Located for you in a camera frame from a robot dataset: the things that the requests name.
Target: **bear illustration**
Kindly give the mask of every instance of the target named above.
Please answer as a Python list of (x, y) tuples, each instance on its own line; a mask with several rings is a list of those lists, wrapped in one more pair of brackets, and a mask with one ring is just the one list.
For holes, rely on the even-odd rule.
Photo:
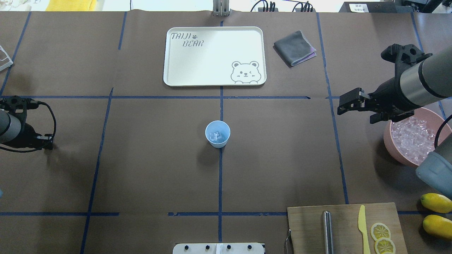
[(249, 64), (235, 61), (232, 63), (231, 79), (235, 84), (257, 84), (257, 81), (261, 78), (257, 67), (259, 67), (259, 64), (256, 61)]

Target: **bowl of ice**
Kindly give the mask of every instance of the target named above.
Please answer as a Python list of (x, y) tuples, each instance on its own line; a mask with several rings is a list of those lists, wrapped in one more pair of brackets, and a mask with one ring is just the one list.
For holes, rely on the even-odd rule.
[[(418, 108), (414, 116), (400, 122), (389, 121), (383, 140), (389, 154), (398, 162), (416, 168), (433, 151), (434, 140), (444, 119), (427, 108)], [(448, 124), (439, 135), (438, 144), (452, 133)]]

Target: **yellow plastic knife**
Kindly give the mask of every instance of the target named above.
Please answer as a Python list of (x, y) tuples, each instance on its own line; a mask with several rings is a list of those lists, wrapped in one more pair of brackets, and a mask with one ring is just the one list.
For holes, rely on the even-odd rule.
[(369, 239), (367, 238), (366, 207), (363, 205), (359, 208), (358, 229), (363, 235), (363, 254), (370, 254)]

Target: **white label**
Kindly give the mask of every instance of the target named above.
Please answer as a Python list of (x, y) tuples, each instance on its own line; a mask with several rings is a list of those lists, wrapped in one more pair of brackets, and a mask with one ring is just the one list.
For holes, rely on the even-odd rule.
[(367, 4), (349, 4), (352, 12), (369, 12)]

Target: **yellow lemon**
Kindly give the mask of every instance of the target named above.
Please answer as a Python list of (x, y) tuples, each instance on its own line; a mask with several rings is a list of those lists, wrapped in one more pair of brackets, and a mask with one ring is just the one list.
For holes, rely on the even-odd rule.
[(421, 196), (421, 203), (425, 208), (434, 212), (448, 213), (452, 211), (452, 201), (441, 194), (424, 194)]
[(376, 241), (377, 239), (380, 239), (382, 237), (384, 238), (391, 238), (391, 231), (389, 231), (389, 228), (383, 224), (383, 223), (375, 223), (370, 228), (370, 235), (372, 238)]
[(424, 218), (422, 226), (425, 231), (435, 237), (452, 241), (452, 221), (438, 215)]
[(385, 252), (396, 253), (396, 246), (394, 245), (394, 242), (391, 239), (385, 237), (377, 239), (374, 248), (375, 252), (377, 252), (378, 254), (383, 254)]

